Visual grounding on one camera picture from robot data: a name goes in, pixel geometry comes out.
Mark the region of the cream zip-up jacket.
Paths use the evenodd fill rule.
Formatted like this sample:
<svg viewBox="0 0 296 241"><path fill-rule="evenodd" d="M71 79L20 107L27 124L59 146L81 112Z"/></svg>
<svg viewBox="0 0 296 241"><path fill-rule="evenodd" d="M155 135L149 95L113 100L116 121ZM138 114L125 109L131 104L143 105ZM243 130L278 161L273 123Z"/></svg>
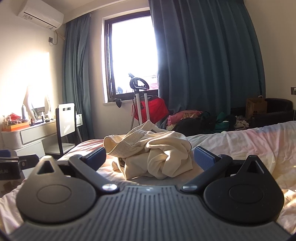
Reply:
<svg viewBox="0 0 296 241"><path fill-rule="evenodd" d="M126 135L109 135L103 140L112 168L126 180L140 176L158 180L175 178L193 169L191 143L181 133L158 128L146 121Z"/></svg>

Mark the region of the pile of assorted clothes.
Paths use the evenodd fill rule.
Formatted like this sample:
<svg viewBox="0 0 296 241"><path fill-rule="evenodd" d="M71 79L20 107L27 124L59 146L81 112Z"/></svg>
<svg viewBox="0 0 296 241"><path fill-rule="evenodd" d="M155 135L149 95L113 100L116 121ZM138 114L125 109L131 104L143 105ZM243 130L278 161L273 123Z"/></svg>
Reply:
<svg viewBox="0 0 296 241"><path fill-rule="evenodd" d="M186 137L199 134L213 134L228 131L240 131L249 128L249 123L242 116L227 115L223 112L217 116L205 111L184 110L167 118L166 130L175 131Z"/></svg>

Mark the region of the white dressing table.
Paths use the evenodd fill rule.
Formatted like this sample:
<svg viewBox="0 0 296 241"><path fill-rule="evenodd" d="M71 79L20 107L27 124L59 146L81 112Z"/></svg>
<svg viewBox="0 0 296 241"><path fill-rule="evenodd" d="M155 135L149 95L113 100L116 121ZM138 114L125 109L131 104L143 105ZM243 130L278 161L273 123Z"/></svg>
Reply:
<svg viewBox="0 0 296 241"><path fill-rule="evenodd" d="M57 133L56 122L50 121L13 132L1 132L4 149L12 156L36 154L39 158L45 155L43 140Z"/></svg>

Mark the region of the orange tray with cosmetics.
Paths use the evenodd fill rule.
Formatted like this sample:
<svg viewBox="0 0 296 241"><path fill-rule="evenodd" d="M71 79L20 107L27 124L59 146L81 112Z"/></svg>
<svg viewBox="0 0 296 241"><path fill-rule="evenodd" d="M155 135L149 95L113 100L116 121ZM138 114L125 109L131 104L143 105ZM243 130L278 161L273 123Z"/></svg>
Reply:
<svg viewBox="0 0 296 241"><path fill-rule="evenodd" d="M24 128L28 128L30 123L28 120L23 120L21 116L11 113L10 115L4 117L3 120L3 132L13 132Z"/></svg>

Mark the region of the white back black chair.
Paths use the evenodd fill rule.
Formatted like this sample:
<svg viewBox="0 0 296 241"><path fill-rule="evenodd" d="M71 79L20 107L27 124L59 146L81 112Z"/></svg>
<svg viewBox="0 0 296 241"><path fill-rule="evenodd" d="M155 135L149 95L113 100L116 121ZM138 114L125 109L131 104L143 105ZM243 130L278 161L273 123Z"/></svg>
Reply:
<svg viewBox="0 0 296 241"><path fill-rule="evenodd" d="M59 104L56 107L56 130L57 141L48 144L44 150L46 155L59 159L79 143L74 103Z"/></svg>

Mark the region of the brown paper bag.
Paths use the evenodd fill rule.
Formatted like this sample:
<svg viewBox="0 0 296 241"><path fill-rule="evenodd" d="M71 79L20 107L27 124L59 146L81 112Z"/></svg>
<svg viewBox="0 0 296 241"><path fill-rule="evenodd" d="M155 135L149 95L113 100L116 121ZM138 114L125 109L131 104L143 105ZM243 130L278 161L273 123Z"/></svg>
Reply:
<svg viewBox="0 0 296 241"><path fill-rule="evenodd" d="M262 95L246 100L245 117L247 119L250 119L254 115L265 113L267 113L267 102Z"/></svg>

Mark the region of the red bag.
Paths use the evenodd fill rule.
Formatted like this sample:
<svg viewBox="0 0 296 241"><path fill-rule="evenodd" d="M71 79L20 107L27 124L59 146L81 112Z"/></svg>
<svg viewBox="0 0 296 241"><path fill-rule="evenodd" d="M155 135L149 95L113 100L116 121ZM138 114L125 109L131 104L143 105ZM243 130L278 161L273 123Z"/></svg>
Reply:
<svg viewBox="0 0 296 241"><path fill-rule="evenodd" d="M152 123L157 123L169 115L169 111L163 99L157 96L148 96L147 102L149 119ZM147 121L147 110L145 107L145 99L143 96L140 98L140 108L142 114L142 122L144 123Z"/></svg>

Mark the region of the teal curtain left of window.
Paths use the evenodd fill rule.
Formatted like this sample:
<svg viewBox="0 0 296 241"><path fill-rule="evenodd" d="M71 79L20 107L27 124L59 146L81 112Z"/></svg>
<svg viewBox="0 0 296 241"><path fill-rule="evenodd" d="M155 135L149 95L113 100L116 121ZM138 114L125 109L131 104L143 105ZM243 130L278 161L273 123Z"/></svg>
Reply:
<svg viewBox="0 0 296 241"><path fill-rule="evenodd" d="M66 24L62 64L64 103L73 102L82 115L82 140L94 138L89 85L89 37L91 14L82 15Z"/></svg>

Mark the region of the teal curtain of window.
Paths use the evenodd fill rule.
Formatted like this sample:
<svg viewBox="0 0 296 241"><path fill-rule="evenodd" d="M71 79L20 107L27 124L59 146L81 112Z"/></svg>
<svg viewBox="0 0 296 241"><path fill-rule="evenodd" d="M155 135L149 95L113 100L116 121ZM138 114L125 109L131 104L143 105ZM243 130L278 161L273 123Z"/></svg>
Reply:
<svg viewBox="0 0 296 241"><path fill-rule="evenodd" d="M244 1L150 1L159 97L171 114L229 114L265 96L259 42Z"/></svg>
<svg viewBox="0 0 296 241"><path fill-rule="evenodd" d="M62 64L64 103L73 102L82 115L82 140L94 138L89 85L89 37L91 14L82 15L66 24Z"/></svg>

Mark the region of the white garment steamer stand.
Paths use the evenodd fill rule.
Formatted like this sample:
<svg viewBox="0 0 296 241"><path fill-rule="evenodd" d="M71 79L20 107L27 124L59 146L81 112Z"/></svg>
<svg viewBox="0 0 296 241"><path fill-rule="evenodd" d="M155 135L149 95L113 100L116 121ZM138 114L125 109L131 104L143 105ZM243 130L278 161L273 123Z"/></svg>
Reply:
<svg viewBox="0 0 296 241"><path fill-rule="evenodd" d="M148 95L147 95L147 91L149 90L149 85L145 80L139 77L135 77L131 73L129 73L128 76L131 78L129 84L130 84L130 88L133 90L132 120L130 124L130 130L132 130L133 124L134 124L134 118L136 116L137 116L138 124L139 125L143 124L142 109L144 109L144 107L146 110L146 118L147 120L150 120L149 101L148 101ZM144 105L142 104L142 101L141 101L141 93L140 93L141 90L143 92L142 95L144 96Z"/></svg>

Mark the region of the teal curtain right of window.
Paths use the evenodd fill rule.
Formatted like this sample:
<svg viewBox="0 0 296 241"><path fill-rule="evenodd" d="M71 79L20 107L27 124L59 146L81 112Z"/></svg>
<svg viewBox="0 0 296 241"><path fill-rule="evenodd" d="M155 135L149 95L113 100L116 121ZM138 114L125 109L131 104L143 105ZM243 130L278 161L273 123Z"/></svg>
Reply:
<svg viewBox="0 0 296 241"><path fill-rule="evenodd" d="M150 1L159 97L171 114L229 114L265 96L259 42L244 1Z"/></svg>

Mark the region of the dark framed window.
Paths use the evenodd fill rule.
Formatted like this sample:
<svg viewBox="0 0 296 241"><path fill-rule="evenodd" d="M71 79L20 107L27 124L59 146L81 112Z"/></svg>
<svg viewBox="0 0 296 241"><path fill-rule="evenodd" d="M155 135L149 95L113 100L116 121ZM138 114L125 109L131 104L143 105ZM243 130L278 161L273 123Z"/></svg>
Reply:
<svg viewBox="0 0 296 241"><path fill-rule="evenodd" d="M158 95L158 51L150 11L139 11L104 22L104 54L107 101L131 100L132 77L149 85Z"/></svg>

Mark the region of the wall switch plate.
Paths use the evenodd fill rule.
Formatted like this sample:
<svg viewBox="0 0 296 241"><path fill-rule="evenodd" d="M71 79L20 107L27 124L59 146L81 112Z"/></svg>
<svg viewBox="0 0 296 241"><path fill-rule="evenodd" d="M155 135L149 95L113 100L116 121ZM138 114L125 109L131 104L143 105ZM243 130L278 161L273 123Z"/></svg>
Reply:
<svg viewBox="0 0 296 241"><path fill-rule="evenodd" d="M291 95L296 95L296 87L291 87Z"/></svg>

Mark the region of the white wall air conditioner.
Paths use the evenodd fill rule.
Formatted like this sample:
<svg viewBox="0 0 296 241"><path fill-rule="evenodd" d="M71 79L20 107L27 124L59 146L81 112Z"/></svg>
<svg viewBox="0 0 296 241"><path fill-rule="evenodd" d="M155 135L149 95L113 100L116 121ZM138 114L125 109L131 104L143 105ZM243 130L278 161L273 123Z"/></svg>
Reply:
<svg viewBox="0 0 296 241"><path fill-rule="evenodd" d="M64 14L44 1L24 1L18 16L38 26L55 31L64 20Z"/></svg>

